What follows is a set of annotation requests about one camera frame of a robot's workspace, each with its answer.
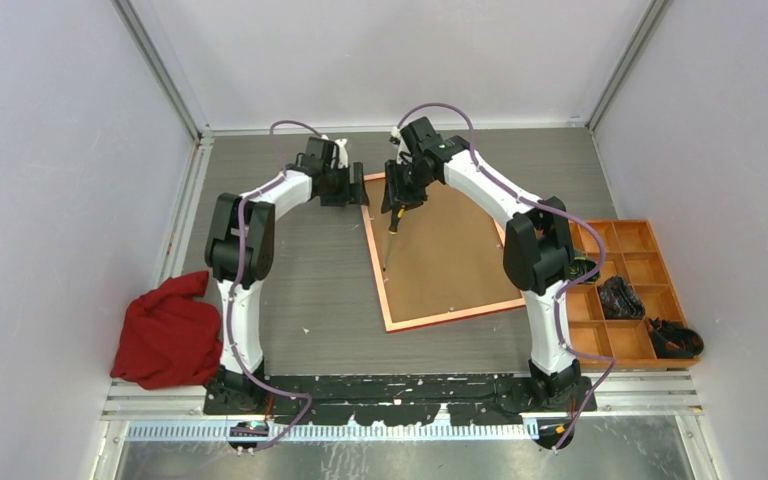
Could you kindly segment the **black yellow screwdriver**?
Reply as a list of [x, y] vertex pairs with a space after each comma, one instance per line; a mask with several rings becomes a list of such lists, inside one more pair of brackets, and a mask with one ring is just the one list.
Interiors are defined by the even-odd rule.
[[396, 236], [398, 234], [399, 224], [405, 211], [406, 207], [404, 205], [399, 206], [398, 208], [393, 208], [391, 211], [390, 223], [387, 230], [389, 237], [386, 243], [384, 257], [381, 262], [381, 268], [383, 271], [386, 271], [389, 266], [390, 257], [393, 251]]

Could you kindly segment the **red picture frame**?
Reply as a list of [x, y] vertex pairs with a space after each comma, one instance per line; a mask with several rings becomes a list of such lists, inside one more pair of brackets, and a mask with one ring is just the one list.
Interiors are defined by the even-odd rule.
[[380, 210], [384, 174], [364, 183], [370, 204], [363, 223], [386, 332], [524, 307], [503, 270], [503, 229], [466, 195], [432, 184], [427, 202], [392, 234]]

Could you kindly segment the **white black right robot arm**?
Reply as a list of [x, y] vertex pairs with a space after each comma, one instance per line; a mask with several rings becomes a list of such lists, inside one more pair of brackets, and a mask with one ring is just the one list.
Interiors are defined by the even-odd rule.
[[395, 234], [404, 214], [422, 206], [434, 182], [472, 200], [504, 229], [503, 270], [526, 303], [531, 331], [527, 389], [534, 403], [556, 410], [581, 377], [581, 365], [570, 353], [563, 288], [571, 282], [575, 257], [564, 203], [534, 195], [499, 173], [461, 136], [443, 137], [426, 117], [398, 124], [391, 132], [395, 159], [384, 166], [381, 211], [389, 214]]

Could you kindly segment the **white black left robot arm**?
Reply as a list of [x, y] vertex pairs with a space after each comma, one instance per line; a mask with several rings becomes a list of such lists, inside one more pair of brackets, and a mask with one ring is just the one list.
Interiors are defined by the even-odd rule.
[[207, 412], [253, 414], [274, 393], [264, 375], [260, 307], [275, 260], [276, 223], [312, 200], [326, 207], [368, 205], [363, 165], [350, 162], [346, 144], [311, 136], [265, 184], [217, 198], [204, 257], [222, 301], [222, 353], [208, 385]]

